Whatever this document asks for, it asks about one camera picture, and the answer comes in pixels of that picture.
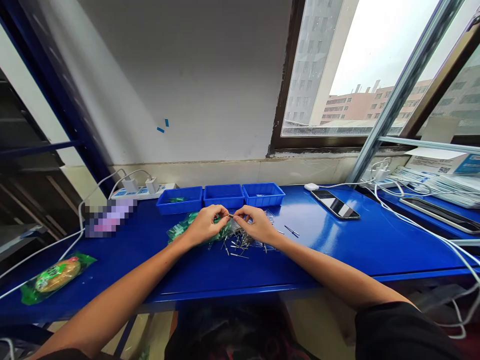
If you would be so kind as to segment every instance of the person's left hand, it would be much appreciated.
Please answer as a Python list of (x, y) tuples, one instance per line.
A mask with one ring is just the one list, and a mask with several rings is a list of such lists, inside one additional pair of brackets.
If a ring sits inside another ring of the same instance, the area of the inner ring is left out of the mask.
[[(221, 220), (215, 224), (214, 219), (217, 214), (220, 215)], [(229, 211), (222, 205), (204, 207), (200, 210), (188, 229), (182, 235), (178, 236), (177, 239), (181, 237), (184, 241), (188, 241), (190, 246), (197, 246), (217, 235), (229, 222), (230, 217), (228, 215)]]

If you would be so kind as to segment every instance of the dark clothing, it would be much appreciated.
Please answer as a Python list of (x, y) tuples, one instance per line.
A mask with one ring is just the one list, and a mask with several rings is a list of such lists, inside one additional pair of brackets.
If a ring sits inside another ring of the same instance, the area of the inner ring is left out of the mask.
[[(360, 311), (355, 318), (358, 360), (459, 360), (452, 340), (415, 307), (391, 302)], [(41, 360), (88, 360), (65, 349)], [(165, 360), (317, 359), (290, 334), (279, 307), (216, 307), (179, 313)]]

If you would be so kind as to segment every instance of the cardboard box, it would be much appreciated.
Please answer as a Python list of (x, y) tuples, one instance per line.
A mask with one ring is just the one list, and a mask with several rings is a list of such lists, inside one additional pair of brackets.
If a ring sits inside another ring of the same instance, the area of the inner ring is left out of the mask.
[(405, 154), (412, 155), (406, 168), (442, 175), (480, 173), (480, 155), (426, 147), (418, 147)]

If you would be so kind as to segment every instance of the black sleeve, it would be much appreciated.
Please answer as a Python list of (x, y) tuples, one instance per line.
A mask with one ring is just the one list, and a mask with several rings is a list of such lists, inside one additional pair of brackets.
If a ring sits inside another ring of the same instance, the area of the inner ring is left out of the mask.
[(63, 349), (45, 356), (42, 356), (38, 360), (90, 360), (90, 358), (78, 349)]
[(355, 317), (356, 359), (459, 360), (454, 342), (407, 302), (369, 307)]

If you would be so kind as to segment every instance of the finger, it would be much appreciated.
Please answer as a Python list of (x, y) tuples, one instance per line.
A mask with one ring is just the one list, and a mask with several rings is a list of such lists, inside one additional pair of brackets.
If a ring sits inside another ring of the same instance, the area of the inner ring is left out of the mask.
[(220, 214), (222, 218), (227, 217), (229, 215), (229, 211), (223, 205), (210, 205), (210, 208), (213, 214)]
[(252, 215), (252, 212), (254, 212), (255, 209), (256, 209), (256, 207), (249, 206), (249, 205), (243, 205), (242, 208), (235, 211), (234, 215), (238, 215), (238, 216)]
[(229, 222), (229, 220), (230, 220), (230, 218), (229, 218), (228, 216), (222, 217), (219, 222), (217, 222), (215, 225), (213, 225), (214, 229), (215, 229), (217, 232), (220, 232), (220, 230), (221, 230), (225, 225), (227, 225), (227, 223)]
[(243, 219), (242, 219), (240, 216), (238, 216), (238, 215), (235, 215), (235, 216), (233, 217), (233, 220), (235, 220), (236, 223), (237, 223), (238, 225), (240, 225), (242, 228), (244, 228), (245, 230), (246, 230), (249, 226), (251, 226), (248, 222), (246, 222), (245, 220), (243, 220)]

